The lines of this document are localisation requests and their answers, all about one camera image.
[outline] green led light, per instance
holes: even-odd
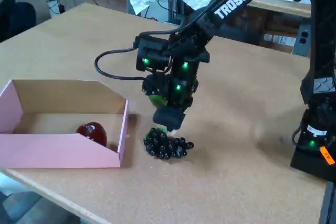
[[[142,59],[142,62],[143,62],[145,65],[148,65],[148,64],[149,64],[149,59]]]
[[[183,65],[182,65],[182,68],[184,69],[184,70],[186,70],[186,69],[188,69],[188,62],[185,62],[185,63],[183,63]]]
[[[309,146],[310,146],[310,147],[313,148],[313,147],[315,147],[315,145],[316,145],[316,143],[315,143],[314,140],[312,140],[312,141],[309,142]]]

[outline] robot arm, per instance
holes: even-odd
[[[250,1],[213,0],[200,14],[195,12],[192,21],[184,27],[167,32],[144,32],[136,38],[134,47],[139,48],[136,68],[152,72],[143,82],[143,91],[165,99],[165,105],[157,108],[153,116],[155,123],[166,126],[169,131],[180,128],[198,87],[198,66],[200,62],[209,62],[205,45],[222,24]],[[296,151],[291,166],[336,182],[333,159],[336,157],[333,144],[336,136],[336,0],[311,0],[311,4],[310,69],[300,88],[308,108],[292,137]],[[154,34],[170,34],[170,37],[164,40],[150,36]]]
[[[167,32],[169,40],[153,38],[150,32],[136,38],[139,47],[136,69],[152,72],[143,83],[143,90],[146,95],[157,94],[166,100],[166,105],[154,114],[155,123],[168,130],[180,128],[184,111],[192,105],[192,94],[197,90],[198,65],[209,62],[205,45],[222,24],[250,1],[214,0],[186,26]]]

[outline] wooden table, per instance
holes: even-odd
[[[249,6],[309,18],[311,5],[283,0],[253,0]]]
[[[181,162],[146,153],[142,138],[154,107],[141,83],[105,78],[93,60],[129,48],[141,31],[170,28],[85,4],[0,44],[1,87],[11,78],[102,81],[130,100],[135,128],[122,169],[5,174],[92,223],[317,223],[325,183],[289,167],[308,59],[214,38],[207,45],[211,62],[199,68],[194,105],[177,133],[195,148]],[[101,65],[140,74],[134,52],[107,56]]]

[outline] cardboard box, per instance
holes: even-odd
[[[0,94],[0,169],[121,167],[128,101],[97,81],[11,80]],[[100,123],[108,148],[76,134]]]

